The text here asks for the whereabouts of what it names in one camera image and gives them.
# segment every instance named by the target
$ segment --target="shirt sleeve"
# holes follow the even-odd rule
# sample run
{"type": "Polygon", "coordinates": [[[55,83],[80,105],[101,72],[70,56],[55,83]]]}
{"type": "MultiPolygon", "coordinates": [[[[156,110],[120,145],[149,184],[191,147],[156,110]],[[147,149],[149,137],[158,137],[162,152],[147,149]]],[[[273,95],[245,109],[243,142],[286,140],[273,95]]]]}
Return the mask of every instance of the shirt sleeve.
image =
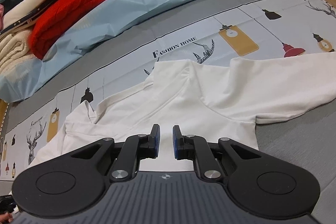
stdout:
{"type": "Polygon", "coordinates": [[[206,100],[220,114],[256,123],[287,121],[336,97],[336,52],[270,60],[234,58],[206,100]]]}

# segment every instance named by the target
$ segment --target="red lamp illustration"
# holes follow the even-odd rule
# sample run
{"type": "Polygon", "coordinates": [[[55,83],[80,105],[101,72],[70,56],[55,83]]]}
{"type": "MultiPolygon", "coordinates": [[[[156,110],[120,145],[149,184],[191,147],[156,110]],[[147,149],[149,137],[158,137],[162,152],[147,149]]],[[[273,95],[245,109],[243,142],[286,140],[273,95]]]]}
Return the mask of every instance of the red lamp illustration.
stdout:
{"type": "Polygon", "coordinates": [[[305,49],[303,48],[294,48],[291,45],[282,43],[283,45],[283,49],[286,52],[284,57],[291,57],[291,56],[298,56],[298,55],[302,55],[305,53],[305,49]]]}

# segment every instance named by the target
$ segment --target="black lamp illustration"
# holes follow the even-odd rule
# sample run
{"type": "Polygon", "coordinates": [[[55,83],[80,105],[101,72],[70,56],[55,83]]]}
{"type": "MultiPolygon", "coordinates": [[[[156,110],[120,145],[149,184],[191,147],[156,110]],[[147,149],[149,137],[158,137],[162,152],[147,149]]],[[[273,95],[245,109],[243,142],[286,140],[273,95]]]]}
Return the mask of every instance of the black lamp illustration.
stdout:
{"type": "Polygon", "coordinates": [[[279,18],[282,17],[281,15],[278,15],[276,12],[270,12],[270,11],[265,10],[265,9],[262,9],[262,10],[265,12],[266,17],[269,20],[275,20],[275,19],[279,19],[279,18]]]}
{"type": "Polygon", "coordinates": [[[83,103],[85,100],[87,100],[89,103],[93,101],[93,94],[90,92],[90,88],[85,90],[85,94],[81,99],[81,103],[83,103]]]}

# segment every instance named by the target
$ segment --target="gray fabric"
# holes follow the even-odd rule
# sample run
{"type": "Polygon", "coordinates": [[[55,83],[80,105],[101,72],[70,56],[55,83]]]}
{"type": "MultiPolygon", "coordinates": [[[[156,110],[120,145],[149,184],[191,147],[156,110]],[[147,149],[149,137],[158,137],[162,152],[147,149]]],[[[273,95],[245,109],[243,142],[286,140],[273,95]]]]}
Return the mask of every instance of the gray fabric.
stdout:
{"type": "Polygon", "coordinates": [[[257,125],[259,149],[310,171],[319,181],[313,215],[336,223],[336,100],[288,122],[257,125]]]}
{"type": "Polygon", "coordinates": [[[7,132],[53,99],[60,90],[73,86],[95,70],[140,45],[195,21],[254,1],[258,0],[195,0],[130,28],[77,60],[52,78],[32,97],[16,107],[11,107],[8,113],[10,118],[7,132]]]}
{"type": "MultiPolygon", "coordinates": [[[[257,0],[196,0],[143,22],[106,41],[66,68],[31,98],[8,112],[8,131],[55,97],[96,69],[136,47],[197,20],[257,0]]],[[[320,106],[288,122],[258,125],[256,135],[261,151],[297,164],[312,172],[321,185],[314,216],[322,224],[336,223],[336,101],[320,106]]],[[[8,190],[9,182],[0,182],[8,190]]]]}

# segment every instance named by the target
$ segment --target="light blue sheet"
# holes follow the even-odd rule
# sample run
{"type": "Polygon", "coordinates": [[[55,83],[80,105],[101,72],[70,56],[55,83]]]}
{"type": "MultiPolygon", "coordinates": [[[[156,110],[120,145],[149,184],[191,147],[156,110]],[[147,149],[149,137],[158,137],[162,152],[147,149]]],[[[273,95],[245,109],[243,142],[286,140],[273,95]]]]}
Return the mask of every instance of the light blue sheet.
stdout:
{"type": "Polygon", "coordinates": [[[0,75],[0,98],[15,102],[32,96],[48,80],[81,58],[95,44],[191,0],[106,0],[84,16],[51,47],[44,60],[26,60],[0,75]]]}

